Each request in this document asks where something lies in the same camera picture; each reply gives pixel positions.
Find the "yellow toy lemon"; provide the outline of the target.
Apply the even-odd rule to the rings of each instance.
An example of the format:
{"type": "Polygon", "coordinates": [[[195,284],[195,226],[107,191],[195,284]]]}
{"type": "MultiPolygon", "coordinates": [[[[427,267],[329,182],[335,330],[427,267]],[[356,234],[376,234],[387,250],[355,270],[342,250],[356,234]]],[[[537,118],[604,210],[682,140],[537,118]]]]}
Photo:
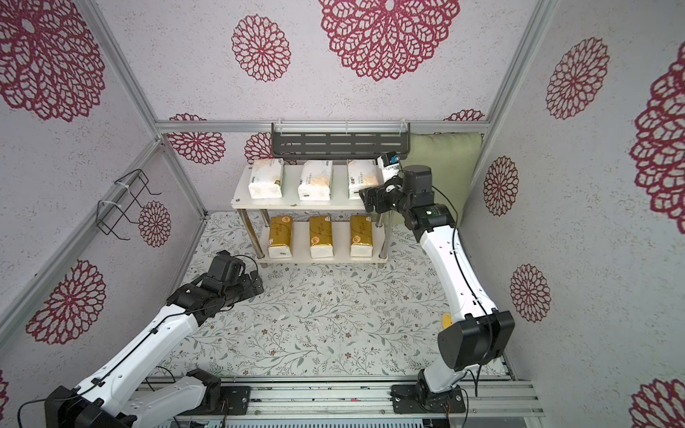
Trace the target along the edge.
{"type": "Polygon", "coordinates": [[[445,313],[442,315],[442,329],[446,330],[454,324],[452,316],[450,313],[445,313]]]}

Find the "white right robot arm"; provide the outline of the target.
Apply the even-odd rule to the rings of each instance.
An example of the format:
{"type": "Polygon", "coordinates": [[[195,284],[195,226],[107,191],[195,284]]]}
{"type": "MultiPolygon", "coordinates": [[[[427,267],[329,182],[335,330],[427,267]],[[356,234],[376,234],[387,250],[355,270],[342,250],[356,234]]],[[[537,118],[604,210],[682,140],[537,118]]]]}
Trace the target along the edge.
{"type": "Polygon", "coordinates": [[[500,358],[516,323],[488,296],[464,251],[456,219],[435,201],[432,171],[414,165],[381,169],[385,183],[360,190],[367,212],[397,212],[433,263],[450,306],[451,325],[438,335],[440,356],[423,369],[418,393],[446,393],[469,369],[500,358]]]}

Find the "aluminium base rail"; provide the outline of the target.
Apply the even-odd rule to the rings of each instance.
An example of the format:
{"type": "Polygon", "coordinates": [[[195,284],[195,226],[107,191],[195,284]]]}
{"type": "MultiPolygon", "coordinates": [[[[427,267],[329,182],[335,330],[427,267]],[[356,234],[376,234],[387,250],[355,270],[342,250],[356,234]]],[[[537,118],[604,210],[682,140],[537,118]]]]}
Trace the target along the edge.
{"type": "Polygon", "coordinates": [[[215,411],[192,410],[164,427],[544,427],[533,385],[524,381],[462,383],[441,404],[420,405],[405,379],[223,383],[215,411]]]}

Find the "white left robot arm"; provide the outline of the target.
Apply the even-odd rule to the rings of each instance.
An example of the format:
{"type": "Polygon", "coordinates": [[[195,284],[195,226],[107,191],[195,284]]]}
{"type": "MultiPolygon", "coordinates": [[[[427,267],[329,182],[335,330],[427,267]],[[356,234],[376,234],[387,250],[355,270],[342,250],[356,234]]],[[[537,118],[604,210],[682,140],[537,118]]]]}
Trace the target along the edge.
{"type": "Polygon", "coordinates": [[[49,427],[155,427],[187,411],[225,408],[221,380],[193,369],[176,382],[142,398],[133,394],[163,358],[209,319],[263,293],[258,269],[249,257],[217,253],[208,272],[178,287],[129,344],[91,376],[69,389],[59,387],[45,400],[49,427]]]}

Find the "green fabric cushion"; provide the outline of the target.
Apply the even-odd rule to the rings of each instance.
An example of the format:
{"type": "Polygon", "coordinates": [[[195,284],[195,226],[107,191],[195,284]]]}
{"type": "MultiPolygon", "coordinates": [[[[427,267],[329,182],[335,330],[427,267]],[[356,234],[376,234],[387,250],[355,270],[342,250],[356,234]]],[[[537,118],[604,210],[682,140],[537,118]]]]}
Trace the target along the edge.
{"type": "Polygon", "coordinates": [[[433,185],[442,192],[435,201],[451,207],[460,225],[482,148],[479,133],[412,134],[410,152],[401,164],[405,168],[425,165],[431,169],[433,185]]]}

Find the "white two-tier metal-legged shelf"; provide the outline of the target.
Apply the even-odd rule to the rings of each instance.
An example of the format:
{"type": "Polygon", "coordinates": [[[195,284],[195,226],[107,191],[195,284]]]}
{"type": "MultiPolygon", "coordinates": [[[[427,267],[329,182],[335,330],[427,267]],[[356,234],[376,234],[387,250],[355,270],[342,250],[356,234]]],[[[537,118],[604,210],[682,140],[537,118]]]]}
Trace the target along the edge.
{"type": "Polygon", "coordinates": [[[276,199],[253,199],[248,185],[251,181],[252,168],[244,169],[231,206],[243,221],[257,261],[263,266],[272,263],[324,263],[324,264],[381,264],[389,260],[391,237],[391,219],[389,214],[378,218],[372,216],[373,253],[368,258],[351,256],[351,227],[349,217],[363,214],[364,206],[360,200],[348,197],[347,169],[344,165],[335,165],[331,184],[331,199],[325,202],[301,201],[297,192],[300,182],[301,165],[284,166],[282,196],[276,199]],[[270,220],[279,215],[289,215],[294,220],[291,239],[290,258],[273,258],[269,255],[270,220]],[[333,222],[334,256],[314,259],[310,256],[309,218],[328,215],[333,222]]]}

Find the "grey wall-mounted metal rack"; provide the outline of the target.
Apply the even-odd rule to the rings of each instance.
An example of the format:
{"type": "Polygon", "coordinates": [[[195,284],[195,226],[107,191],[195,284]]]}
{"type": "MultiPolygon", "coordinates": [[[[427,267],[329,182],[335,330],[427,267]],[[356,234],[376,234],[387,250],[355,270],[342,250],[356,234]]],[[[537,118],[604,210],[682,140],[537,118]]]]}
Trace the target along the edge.
{"type": "Polygon", "coordinates": [[[388,131],[355,132],[286,131],[271,124],[271,147],[276,158],[286,161],[376,160],[384,153],[405,159],[410,152],[410,124],[401,123],[388,131]]]}

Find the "white tissue pack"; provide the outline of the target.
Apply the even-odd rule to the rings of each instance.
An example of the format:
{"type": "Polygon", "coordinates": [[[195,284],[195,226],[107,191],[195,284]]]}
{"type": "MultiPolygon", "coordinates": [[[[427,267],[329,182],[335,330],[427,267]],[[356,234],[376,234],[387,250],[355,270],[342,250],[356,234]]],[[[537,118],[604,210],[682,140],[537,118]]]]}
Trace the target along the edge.
{"type": "Polygon", "coordinates": [[[347,177],[350,200],[359,200],[361,190],[380,185],[374,160],[347,160],[347,177]]]}
{"type": "Polygon", "coordinates": [[[326,202],[331,199],[333,162],[307,160],[303,164],[298,195],[302,201],[326,202]]]}
{"type": "Polygon", "coordinates": [[[248,191],[253,199],[278,199],[283,196],[283,159],[264,159],[253,162],[248,191]]]}

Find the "gold tissue pack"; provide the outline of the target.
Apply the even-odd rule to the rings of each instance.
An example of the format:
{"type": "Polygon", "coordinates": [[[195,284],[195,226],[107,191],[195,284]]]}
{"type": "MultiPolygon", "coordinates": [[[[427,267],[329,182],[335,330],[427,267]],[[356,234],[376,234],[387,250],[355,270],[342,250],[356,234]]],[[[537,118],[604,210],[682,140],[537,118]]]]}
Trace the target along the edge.
{"type": "Polygon", "coordinates": [[[374,252],[371,217],[353,215],[350,218],[351,258],[371,258],[374,252]]]}
{"type": "Polygon", "coordinates": [[[291,216],[277,216],[270,219],[268,254],[273,259],[289,259],[293,256],[291,216]]]}
{"type": "Polygon", "coordinates": [[[314,260],[335,256],[333,225],[329,216],[309,218],[310,256],[314,260]]]}

